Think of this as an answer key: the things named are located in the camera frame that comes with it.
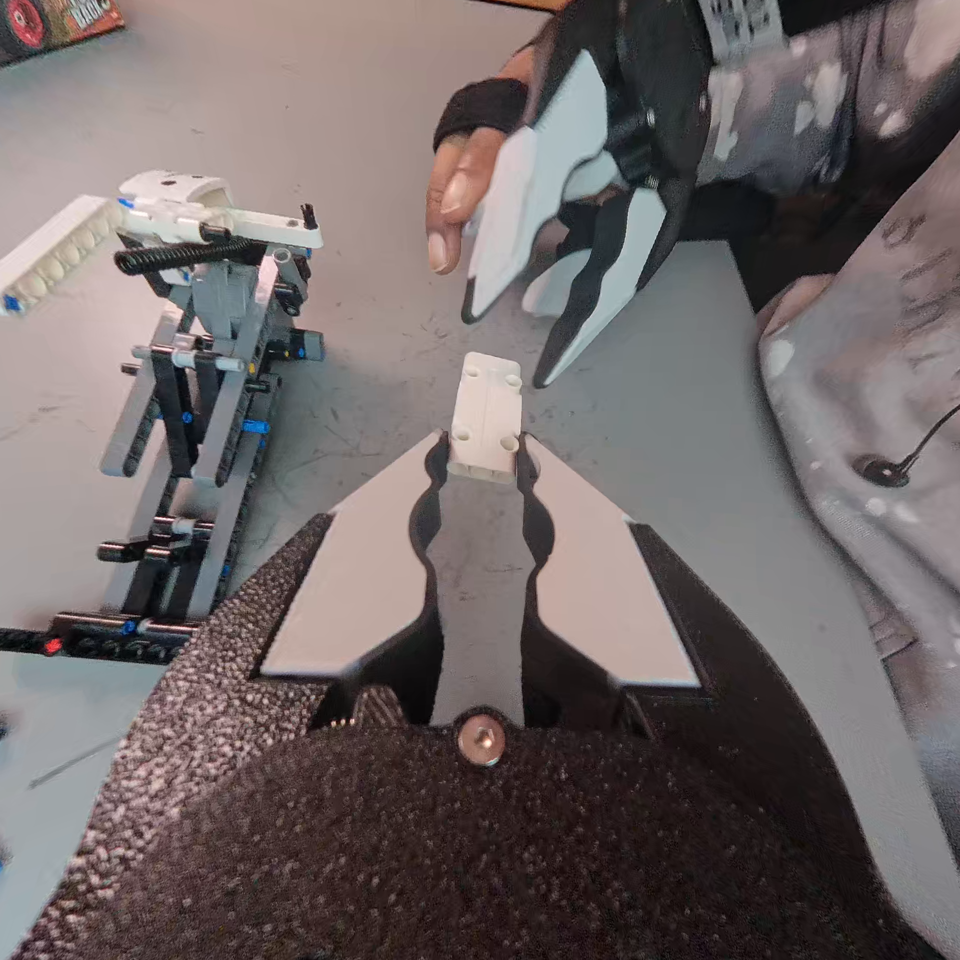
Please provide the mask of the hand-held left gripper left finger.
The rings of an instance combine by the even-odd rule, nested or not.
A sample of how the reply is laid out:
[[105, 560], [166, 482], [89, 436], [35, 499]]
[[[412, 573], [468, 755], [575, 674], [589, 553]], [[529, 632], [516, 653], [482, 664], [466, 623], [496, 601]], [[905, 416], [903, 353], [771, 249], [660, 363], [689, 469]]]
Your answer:
[[441, 526], [450, 436], [432, 431], [320, 516], [320, 541], [260, 658], [268, 681], [325, 685], [318, 723], [367, 688], [429, 724], [445, 652], [427, 548]]

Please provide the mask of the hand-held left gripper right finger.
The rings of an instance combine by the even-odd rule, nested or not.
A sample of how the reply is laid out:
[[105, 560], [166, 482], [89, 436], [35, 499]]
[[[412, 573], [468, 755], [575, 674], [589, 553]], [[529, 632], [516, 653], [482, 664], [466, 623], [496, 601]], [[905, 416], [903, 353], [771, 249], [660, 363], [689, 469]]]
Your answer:
[[531, 434], [515, 463], [534, 564], [520, 634], [525, 726], [642, 727], [637, 695], [699, 697], [695, 656], [630, 516]]

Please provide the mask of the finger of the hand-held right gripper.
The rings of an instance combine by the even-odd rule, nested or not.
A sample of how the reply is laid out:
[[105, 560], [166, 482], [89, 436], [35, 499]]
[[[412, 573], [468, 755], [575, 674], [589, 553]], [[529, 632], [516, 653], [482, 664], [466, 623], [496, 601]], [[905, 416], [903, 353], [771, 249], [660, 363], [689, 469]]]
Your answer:
[[462, 320], [478, 322], [527, 266], [542, 227], [565, 202], [594, 198], [626, 181], [606, 150], [608, 96], [592, 53], [559, 67], [543, 112], [499, 150], [467, 268]]
[[533, 316], [553, 318], [533, 374], [546, 389], [629, 305], [666, 222], [655, 190], [639, 188], [600, 205], [588, 247], [573, 250], [533, 281]]

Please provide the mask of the white beam brick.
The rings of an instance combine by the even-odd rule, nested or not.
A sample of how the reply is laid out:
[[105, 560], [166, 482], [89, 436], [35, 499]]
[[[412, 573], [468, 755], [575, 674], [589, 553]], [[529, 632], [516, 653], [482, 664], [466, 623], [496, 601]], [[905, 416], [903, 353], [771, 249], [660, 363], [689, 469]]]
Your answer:
[[449, 474], [515, 482], [522, 386], [519, 363], [475, 351], [465, 354], [449, 431]]

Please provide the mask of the partly built toy truck chassis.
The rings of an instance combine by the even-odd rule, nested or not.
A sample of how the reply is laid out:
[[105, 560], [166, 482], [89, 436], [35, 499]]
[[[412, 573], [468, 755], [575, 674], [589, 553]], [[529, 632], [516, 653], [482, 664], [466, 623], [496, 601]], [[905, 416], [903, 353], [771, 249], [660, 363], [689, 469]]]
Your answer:
[[296, 326], [314, 208], [242, 209], [222, 177], [155, 169], [116, 198], [82, 195], [2, 259], [2, 316], [22, 317], [113, 234], [113, 262], [162, 301], [150, 342], [121, 366], [131, 387], [101, 473], [136, 475], [162, 440], [125, 539], [103, 541], [113, 573], [99, 610], [61, 611], [42, 631], [2, 629], [2, 651], [167, 665], [227, 594], [282, 377], [321, 361], [323, 335]]

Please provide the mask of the person's right hand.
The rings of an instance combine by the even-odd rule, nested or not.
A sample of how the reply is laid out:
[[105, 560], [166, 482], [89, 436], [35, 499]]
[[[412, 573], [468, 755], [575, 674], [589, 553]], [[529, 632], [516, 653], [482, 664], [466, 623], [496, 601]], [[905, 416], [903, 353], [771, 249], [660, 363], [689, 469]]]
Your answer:
[[439, 143], [425, 200], [427, 257], [434, 274], [444, 276], [457, 267], [464, 226], [486, 196], [506, 139], [505, 133], [481, 126]]

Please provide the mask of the toy truck set box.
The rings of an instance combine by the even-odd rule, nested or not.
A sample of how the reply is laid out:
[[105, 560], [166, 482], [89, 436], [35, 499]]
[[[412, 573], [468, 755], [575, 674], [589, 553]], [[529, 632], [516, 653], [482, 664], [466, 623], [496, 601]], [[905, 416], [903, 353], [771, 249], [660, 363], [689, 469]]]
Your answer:
[[114, 1], [1, 1], [1, 67], [125, 27]]

